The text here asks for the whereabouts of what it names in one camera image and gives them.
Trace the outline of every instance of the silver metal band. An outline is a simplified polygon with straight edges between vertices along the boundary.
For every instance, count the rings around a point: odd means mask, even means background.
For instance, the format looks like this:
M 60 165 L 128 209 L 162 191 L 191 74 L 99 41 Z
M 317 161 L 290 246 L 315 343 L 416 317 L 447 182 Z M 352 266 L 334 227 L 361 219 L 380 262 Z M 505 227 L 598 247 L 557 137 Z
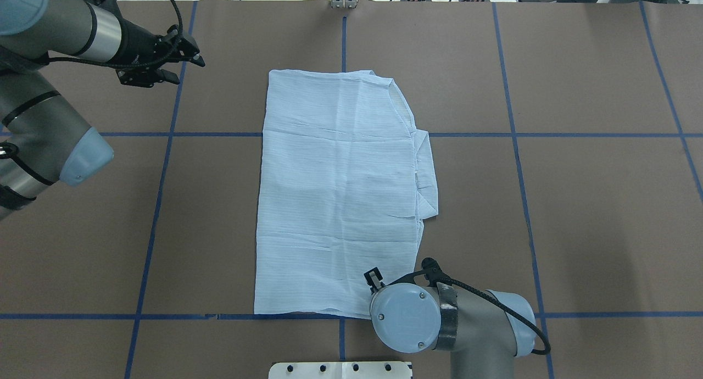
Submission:
M 442 326 L 439 328 L 439 337 L 435 350 L 454 349 L 456 330 L 459 326 L 459 308 L 456 304 L 456 290 L 442 282 L 437 282 L 439 294 L 439 314 L 442 317 Z
M 12 191 L 28 199 L 48 188 L 47 184 L 32 177 L 12 159 L 0 160 L 0 185 L 8 186 Z
M 107 62 L 118 53 L 122 41 L 122 28 L 115 15 L 89 4 L 95 11 L 95 38 L 91 46 L 80 55 L 80 58 Z

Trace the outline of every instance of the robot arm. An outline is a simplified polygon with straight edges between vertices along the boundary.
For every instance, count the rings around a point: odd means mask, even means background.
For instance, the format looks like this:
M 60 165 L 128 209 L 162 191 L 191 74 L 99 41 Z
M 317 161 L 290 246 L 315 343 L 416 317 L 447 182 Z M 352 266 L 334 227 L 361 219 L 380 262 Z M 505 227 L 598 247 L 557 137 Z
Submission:
M 429 286 L 415 284 L 419 275 Z M 371 321 L 381 341 L 403 353 L 450 352 L 452 379 L 512 379 L 515 357 L 550 352 L 524 298 L 478 291 L 447 276 L 434 259 L 424 259 L 422 271 L 389 286 L 381 282 L 378 268 L 364 276 L 372 292 Z M 533 349 L 535 334 L 544 350 Z
M 178 25 L 165 36 L 121 16 L 116 0 L 0 0 L 0 220 L 56 181 L 77 186 L 113 151 L 38 69 L 63 60 L 108 66 L 123 85 L 178 84 L 166 62 L 204 66 L 195 40 Z M 48 51 L 75 58 L 48 58 Z

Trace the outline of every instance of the blue tape grid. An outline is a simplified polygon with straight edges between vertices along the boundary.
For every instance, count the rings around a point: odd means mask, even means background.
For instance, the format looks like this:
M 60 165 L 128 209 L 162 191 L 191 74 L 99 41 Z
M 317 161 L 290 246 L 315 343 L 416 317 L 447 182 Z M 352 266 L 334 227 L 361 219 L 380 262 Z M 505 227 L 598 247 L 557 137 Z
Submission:
M 539 279 L 539 269 L 537 267 L 537 252 L 534 249 L 534 236 L 532 234 L 532 222 L 529 217 L 529 206 L 527 204 L 527 193 L 525 191 L 525 178 L 522 176 L 522 162 L 520 162 L 520 147 L 517 144 L 517 131 L 515 130 L 515 117 L 512 115 L 512 101 L 510 101 L 510 89 L 507 85 L 507 71 L 505 70 L 505 56 L 503 54 L 503 42 L 500 39 L 500 24 L 498 21 L 498 9 L 495 3 L 493 6 L 493 21 L 495 24 L 495 39 L 498 42 L 498 56 L 500 59 L 500 72 L 503 74 L 503 89 L 505 91 L 505 103 L 507 104 L 507 118 L 510 121 L 510 134 L 512 138 L 512 150 L 515 152 L 515 166 L 517 167 L 517 182 L 520 184 L 520 196 L 522 197 L 522 212 L 525 215 L 527 225 L 527 236 L 529 237 L 529 249 L 532 255 L 532 274 L 534 277 L 534 288 L 537 292 L 537 313 L 544 312 L 544 302 L 542 300 L 542 282 Z M 548 337 L 547 319 L 539 317 L 542 331 Z M 552 355 L 547 355 L 547 372 L 550 379 L 554 379 L 554 369 Z
M 198 2 L 193 3 L 191 21 L 188 27 L 188 33 L 192 34 L 193 24 L 196 20 L 196 10 Z M 688 149 L 686 139 L 688 138 L 703 138 L 703 133 L 684 133 L 683 128 L 676 112 L 676 107 L 671 98 L 671 92 L 666 83 L 665 75 L 661 69 L 661 64 L 657 51 L 652 40 L 652 34 L 647 19 L 644 4 L 640 2 L 640 12 L 642 14 L 645 32 L 647 34 L 648 44 L 652 51 L 653 61 L 657 67 L 657 72 L 661 79 L 662 88 L 665 91 L 666 99 L 671 110 L 671 115 L 676 124 L 678 133 L 519 133 L 516 131 L 515 118 L 512 113 L 512 103 L 510 101 L 510 89 L 507 80 L 507 71 L 505 67 L 505 56 L 503 53 L 503 44 L 500 39 L 500 25 L 498 11 L 495 3 L 492 4 L 495 38 L 499 49 L 500 70 L 503 77 L 503 88 L 505 91 L 505 101 L 507 105 L 507 115 L 510 121 L 510 133 L 494 133 L 494 132 L 434 132 L 430 133 L 431 137 L 435 138 L 510 138 L 512 139 L 513 151 L 515 154 L 515 166 L 517 169 L 518 182 L 520 184 L 520 195 L 522 197 L 523 213 L 525 215 L 525 223 L 529 236 L 529 247 L 532 254 L 532 268 L 535 281 L 535 291 L 537 292 L 538 311 L 535 316 L 540 320 L 543 331 L 547 332 L 547 319 L 624 319 L 624 318 L 687 318 L 687 317 L 703 317 L 703 311 L 614 311 L 614 312 L 545 312 L 542 299 L 542 287 L 540 286 L 539 271 L 537 264 L 537 254 L 535 253 L 534 237 L 532 234 L 532 224 L 529 217 L 529 204 L 525 189 L 525 180 L 522 175 L 522 164 L 520 162 L 520 149 L 518 138 L 678 138 L 681 140 L 688 165 L 690 167 L 693 179 L 698 189 L 698 194 L 703 201 L 703 188 L 701 188 L 700 177 L 696 171 L 696 166 L 693 162 L 693 157 Z M 347 17 L 342 17 L 342 53 L 341 53 L 341 70 L 347 70 Z M 186 64 L 181 67 L 181 81 L 183 81 L 186 73 Z M 178 86 L 176 99 L 174 103 L 173 116 L 171 117 L 171 126 L 168 132 L 105 132 L 102 133 L 106 137 L 168 137 L 166 144 L 166 152 L 163 168 L 161 169 L 161 179 L 158 189 L 156 207 L 154 210 L 152 229 L 147 247 L 146 260 L 142 275 L 142 282 L 136 307 L 135 314 L 0 314 L 0 320 L 130 320 L 134 321 L 132 337 L 130 342 L 130 351 L 128 354 L 125 379 L 130 378 L 131 364 L 134 359 L 136 350 L 136 341 L 138 339 L 138 329 L 141 321 L 154 320 L 337 320 L 339 321 L 339 359 L 345 361 L 345 326 L 346 320 L 356 320 L 352 318 L 339 318 L 339 316 L 331 316 L 325 314 L 276 314 L 276 315 L 257 315 L 257 314 L 142 314 L 144 296 L 146 293 L 146 284 L 150 268 L 151 257 L 153 254 L 153 244 L 155 241 L 156 224 L 160 214 L 161 198 L 163 197 L 163 187 L 165 184 L 166 170 L 168 169 L 169 156 L 171 145 L 174 137 L 261 137 L 261 132 L 176 132 L 175 126 L 178 117 L 178 106 L 180 103 L 183 84 Z M 0 136 L 10 136 L 8 131 L 0 131 Z M 554 377 L 553 364 L 551 356 L 547 356 L 548 374 L 550 379 Z

